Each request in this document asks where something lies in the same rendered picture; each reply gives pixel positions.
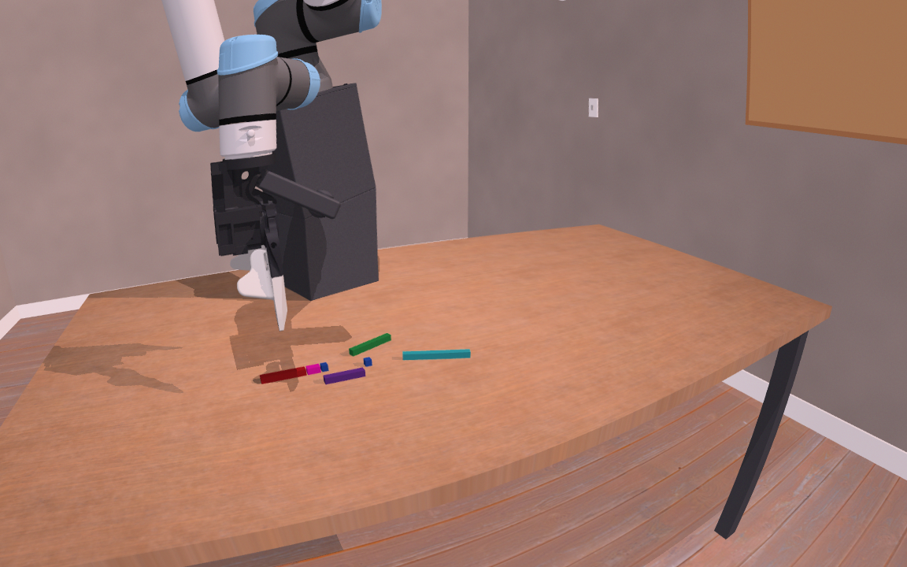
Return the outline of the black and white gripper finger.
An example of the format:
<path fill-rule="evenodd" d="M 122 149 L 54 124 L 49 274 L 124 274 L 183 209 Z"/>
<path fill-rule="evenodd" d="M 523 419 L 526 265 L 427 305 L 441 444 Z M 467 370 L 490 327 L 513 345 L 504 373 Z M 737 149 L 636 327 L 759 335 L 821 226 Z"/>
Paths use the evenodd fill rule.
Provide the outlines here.
<path fill-rule="evenodd" d="M 285 322 L 287 322 L 287 294 L 285 294 L 282 272 L 280 237 L 275 217 L 268 218 L 267 224 L 268 228 L 264 228 L 265 249 L 256 249 L 250 255 L 251 269 L 238 281 L 237 288 L 238 292 L 245 297 L 273 300 L 278 327 L 280 327 L 280 331 L 283 331 Z"/>
<path fill-rule="evenodd" d="M 265 246 L 261 245 L 260 249 L 265 249 Z M 238 269 L 238 270 L 248 270 L 248 272 L 249 272 L 251 269 L 250 268 L 250 255 L 255 250 L 256 249 L 250 249 L 250 250 L 248 250 L 248 254 L 240 254 L 239 256 L 236 256 L 236 258 L 232 258 L 231 262 L 230 262 L 231 268 Z"/>

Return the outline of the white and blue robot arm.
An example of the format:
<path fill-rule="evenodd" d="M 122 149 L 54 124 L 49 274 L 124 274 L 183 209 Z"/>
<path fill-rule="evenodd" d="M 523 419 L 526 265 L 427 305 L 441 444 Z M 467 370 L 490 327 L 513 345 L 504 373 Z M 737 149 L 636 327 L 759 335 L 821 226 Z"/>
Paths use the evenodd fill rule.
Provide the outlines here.
<path fill-rule="evenodd" d="M 224 40 L 215 0 L 162 4 L 187 84 L 181 121 L 192 132 L 219 128 L 224 159 L 272 154 L 276 111 L 305 107 L 332 87 L 317 43 L 375 28 L 382 13 L 381 0 L 258 0 L 257 34 Z M 318 193 L 266 169 L 258 183 L 318 218 L 334 219 L 341 208 L 330 191 Z"/>

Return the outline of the turquoise rod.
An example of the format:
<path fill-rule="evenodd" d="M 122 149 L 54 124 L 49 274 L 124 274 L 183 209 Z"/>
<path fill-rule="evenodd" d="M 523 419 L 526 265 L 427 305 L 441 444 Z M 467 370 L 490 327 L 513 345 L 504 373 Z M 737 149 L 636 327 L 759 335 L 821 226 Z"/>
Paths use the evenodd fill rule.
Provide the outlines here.
<path fill-rule="evenodd" d="M 402 351 L 402 356 L 403 360 L 471 358 L 471 351 L 469 349 Z"/>

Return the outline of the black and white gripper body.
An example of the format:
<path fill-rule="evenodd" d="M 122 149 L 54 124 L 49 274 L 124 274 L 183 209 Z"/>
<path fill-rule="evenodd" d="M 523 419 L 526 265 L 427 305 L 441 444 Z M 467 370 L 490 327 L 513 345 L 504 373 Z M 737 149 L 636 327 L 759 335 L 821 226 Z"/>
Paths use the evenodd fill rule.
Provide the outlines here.
<path fill-rule="evenodd" d="M 265 246 L 264 228 L 268 228 L 268 218 L 275 217 L 280 236 L 276 198 L 255 189 L 259 177 L 261 179 L 259 166 L 272 164 L 275 164 L 275 152 L 264 157 L 223 159 L 211 164 L 219 256 L 248 254 L 250 249 Z M 242 180 L 243 172 L 249 173 L 247 179 Z"/>

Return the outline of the green rod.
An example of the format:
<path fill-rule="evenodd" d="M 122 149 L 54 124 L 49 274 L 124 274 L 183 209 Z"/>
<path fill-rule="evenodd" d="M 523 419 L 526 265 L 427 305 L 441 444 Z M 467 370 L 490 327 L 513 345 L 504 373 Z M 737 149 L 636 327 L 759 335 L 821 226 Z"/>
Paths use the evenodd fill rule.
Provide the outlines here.
<path fill-rule="evenodd" d="M 371 350 L 374 347 L 380 346 L 383 343 L 387 343 L 389 341 L 391 341 L 391 335 L 388 333 L 382 334 L 382 336 L 375 337 L 374 339 L 370 339 L 369 341 L 366 341 L 365 343 L 361 343 L 359 345 L 351 347 L 349 349 L 350 356 L 354 357 L 360 353 L 366 352 L 367 350 Z"/>

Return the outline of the purple rod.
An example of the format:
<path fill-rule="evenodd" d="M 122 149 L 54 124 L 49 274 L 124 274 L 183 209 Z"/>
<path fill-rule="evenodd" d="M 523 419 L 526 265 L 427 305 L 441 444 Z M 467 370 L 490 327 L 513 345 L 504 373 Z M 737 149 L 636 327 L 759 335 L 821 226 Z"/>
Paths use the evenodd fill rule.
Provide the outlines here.
<path fill-rule="evenodd" d="M 363 369 L 351 369 L 346 371 L 339 371 L 331 374 L 327 374 L 324 377 L 325 384 L 333 383 L 342 383 L 345 380 L 352 380 L 353 378 L 361 378 L 366 376 L 366 370 Z"/>

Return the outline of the red rod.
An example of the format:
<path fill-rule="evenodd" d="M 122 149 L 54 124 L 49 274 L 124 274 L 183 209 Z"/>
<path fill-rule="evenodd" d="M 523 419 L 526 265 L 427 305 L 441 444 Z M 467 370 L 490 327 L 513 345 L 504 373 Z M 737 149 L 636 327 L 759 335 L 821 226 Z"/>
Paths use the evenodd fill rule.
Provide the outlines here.
<path fill-rule="evenodd" d="M 299 367 L 299 369 L 287 369 L 282 371 L 275 371 L 271 373 L 262 374 L 261 384 L 275 383 L 275 381 L 287 380 L 287 378 L 296 378 L 300 376 L 306 376 L 305 366 Z"/>

